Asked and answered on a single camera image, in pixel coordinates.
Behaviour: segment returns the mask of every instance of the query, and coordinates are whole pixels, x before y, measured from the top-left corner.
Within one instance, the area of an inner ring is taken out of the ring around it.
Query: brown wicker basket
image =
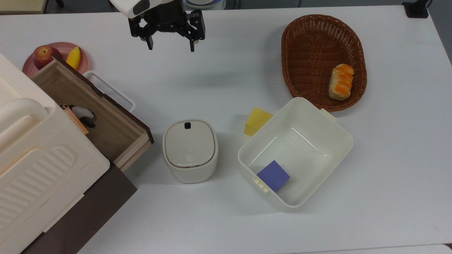
[[[282,34],[282,73],[293,97],[317,108],[340,111],[353,106],[366,90],[363,47],[355,32],[331,16],[307,15],[292,21]],[[353,86],[344,101],[328,95],[331,71],[338,64],[353,67]]]

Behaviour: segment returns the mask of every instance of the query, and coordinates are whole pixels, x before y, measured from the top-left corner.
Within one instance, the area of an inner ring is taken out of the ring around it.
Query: banana
[[[77,70],[80,64],[80,57],[81,57],[80,49],[79,47],[75,47],[69,53],[66,63],[68,63],[72,68]]]

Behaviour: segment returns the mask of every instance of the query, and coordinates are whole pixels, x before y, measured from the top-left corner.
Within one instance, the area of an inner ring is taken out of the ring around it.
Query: bread roll
[[[330,97],[336,100],[345,100],[350,96],[353,81],[353,68],[350,65],[340,64],[331,72]]]

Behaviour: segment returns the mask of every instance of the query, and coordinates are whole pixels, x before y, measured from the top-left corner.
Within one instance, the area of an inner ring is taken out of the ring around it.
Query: purple cube
[[[290,178],[275,160],[261,170],[257,176],[273,191],[279,190]]]

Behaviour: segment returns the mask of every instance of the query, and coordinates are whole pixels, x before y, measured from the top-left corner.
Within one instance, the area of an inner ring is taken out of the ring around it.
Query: red apple
[[[34,50],[33,63],[38,70],[44,68],[47,64],[53,61],[52,54],[61,56],[61,53],[54,47],[49,45],[39,46]]]

